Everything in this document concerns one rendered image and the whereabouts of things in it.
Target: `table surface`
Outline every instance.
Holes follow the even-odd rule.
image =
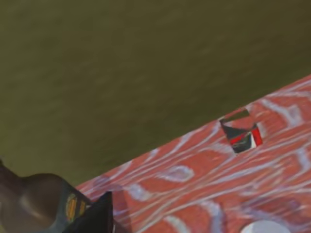
[[[219,122],[78,186],[114,193],[132,232],[239,233],[255,220],[311,231],[311,76],[246,106],[263,144],[236,155]]]

